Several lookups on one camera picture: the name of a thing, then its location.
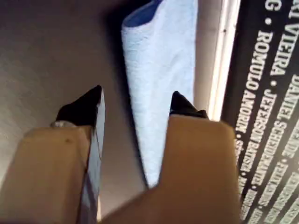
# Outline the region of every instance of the floor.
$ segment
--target floor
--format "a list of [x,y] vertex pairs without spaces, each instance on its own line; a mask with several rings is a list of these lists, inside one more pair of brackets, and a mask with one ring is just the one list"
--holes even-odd
[[[106,101],[102,214],[145,190],[120,42],[121,20],[144,2],[1,1],[0,180],[26,131],[48,126],[62,105],[100,84]],[[196,89],[200,109],[208,99],[220,12],[219,1],[203,2],[197,42],[197,57],[203,57],[196,70],[203,86]]]

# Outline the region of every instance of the gray floor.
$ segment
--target gray floor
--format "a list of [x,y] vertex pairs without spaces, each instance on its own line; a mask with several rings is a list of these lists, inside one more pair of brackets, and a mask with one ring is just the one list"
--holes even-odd
[[[103,215],[145,189],[119,50],[119,20],[128,13],[119,10],[125,8],[124,2],[129,0],[1,1],[0,180],[26,131],[48,126],[62,105],[100,84],[107,110],[100,189]],[[208,99],[206,82],[212,75],[219,20],[214,13],[220,12],[219,5],[213,0],[200,6],[197,57],[203,57],[197,59],[196,78],[197,87],[204,86],[196,91],[200,109]]]

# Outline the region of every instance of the towel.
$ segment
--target towel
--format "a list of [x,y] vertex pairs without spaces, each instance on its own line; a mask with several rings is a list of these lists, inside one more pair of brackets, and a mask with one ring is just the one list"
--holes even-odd
[[197,10],[198,0],[154,0],[122,24],[132,113],[150,187],[159,179],[173,92],[193,102]]

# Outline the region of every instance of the blue towel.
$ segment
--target blue towel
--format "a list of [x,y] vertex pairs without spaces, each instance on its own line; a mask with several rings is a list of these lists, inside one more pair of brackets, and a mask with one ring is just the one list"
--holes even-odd
[[198,0],[156,0],[122,25],[133,117],[150,187],[160,174],[173,92],[193,102],[197,10]]

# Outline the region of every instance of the black banner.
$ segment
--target black banner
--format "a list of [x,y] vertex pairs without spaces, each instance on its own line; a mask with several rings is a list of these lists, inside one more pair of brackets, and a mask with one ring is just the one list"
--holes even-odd
[[299,0],[243,0],[221,119],[244,223],[299,222]]

